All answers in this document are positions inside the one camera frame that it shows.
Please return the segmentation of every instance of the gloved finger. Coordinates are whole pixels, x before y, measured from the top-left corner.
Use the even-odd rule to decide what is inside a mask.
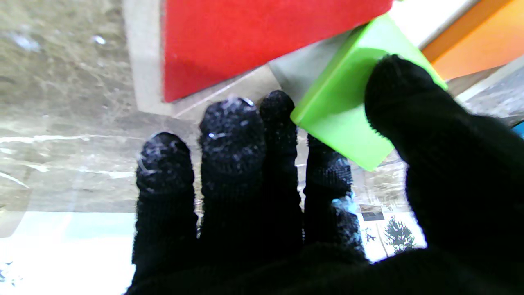
[[[254,104],[212,104],[200,124],[204,216],[200,241],[208,259],[252,258],[261,247],[264,125]]]
[[[349,161],[308,135],[309,155],[305,179],[305,243],[337,244],[355,261],[366,261],[352,199]]]
[[[364,107],[373,129],[407,160],[409,150],[467,112],[422,67],[397,55],[382,59],[368,80]]]
[[[295,167],[297,126],[291,121],[294,109],[283,91],[273,91],[260,105],[264,121],[266,159],[264,161],[265,253],[270,257],[288,255],[302,246],[302,210]]]
[[[144,144],[138,159],[133,283],[195,263],[197,216],[190,151],[171,133]]]

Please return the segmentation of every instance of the orange block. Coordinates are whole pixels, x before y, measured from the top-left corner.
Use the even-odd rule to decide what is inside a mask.
[[[524,55],[524,0],[481,0],[422,51],[445,79]]]

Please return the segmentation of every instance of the red panel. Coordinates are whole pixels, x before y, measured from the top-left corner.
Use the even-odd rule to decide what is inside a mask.
[[[392,0],[166,0],[171,102],[364,24]]]

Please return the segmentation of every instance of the gray floor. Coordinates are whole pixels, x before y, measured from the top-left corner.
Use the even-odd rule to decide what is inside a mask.
[[[136,154],[158,131],[185,139],[198,171],[197,120],[136,110],[119,1],[8,0],[1,6],[0,210],[133,212]],[[522,115],[523,81],[521,69],[466,106]],[[299,142],[303,187],[303,132]],[[363,212],[409,211],[404,168],[395,153],[374,172],[354,167]]]

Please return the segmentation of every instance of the green plastic block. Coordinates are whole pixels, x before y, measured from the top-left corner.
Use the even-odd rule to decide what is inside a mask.
[[[422,52],[386,14],[351,33],[291,114],[299,127],[368,171],[393,150],[393,145],[370,127],[364,113],[367,80],[387,54],[418,64],[447,89]]]

